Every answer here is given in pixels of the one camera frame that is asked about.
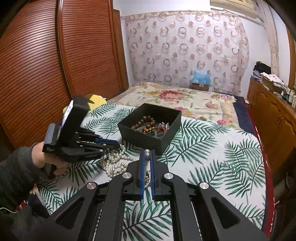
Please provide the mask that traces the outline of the person's left hand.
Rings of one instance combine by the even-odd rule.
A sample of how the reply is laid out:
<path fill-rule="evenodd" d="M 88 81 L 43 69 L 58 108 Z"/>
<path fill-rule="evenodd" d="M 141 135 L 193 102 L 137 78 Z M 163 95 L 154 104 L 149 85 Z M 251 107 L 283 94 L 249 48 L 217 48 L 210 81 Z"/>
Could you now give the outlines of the person's left hand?
<path fill-rule="evenodd" d="M 32 149 L 32 161 L 36 167 L 39 169 L 43 168 L 46 164 L 52 164 L 56 167 L 53 171 L 55 176 L 62 175 L 65 173 L 66 169 L 69 166 L 69 163 L 62 160 L 60 157 L 55 154 L 43 152 L 44 142 L 40 142 L 34 145 Z"/>

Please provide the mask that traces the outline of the left grey sleeve forearm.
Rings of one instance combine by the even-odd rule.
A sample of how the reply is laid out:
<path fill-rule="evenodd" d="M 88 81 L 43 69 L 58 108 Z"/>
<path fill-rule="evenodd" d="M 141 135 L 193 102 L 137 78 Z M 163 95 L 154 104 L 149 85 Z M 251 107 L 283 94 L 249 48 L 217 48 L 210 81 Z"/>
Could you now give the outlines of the left grey sleeve forearm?
<path fill-rule="evenodd" d="M 33 163 L 32 150 L 32 146 L 20 147 L 1 162 L 1 207 L 15 211 L 34 185 L 47 178 L 45 168 Z"/>

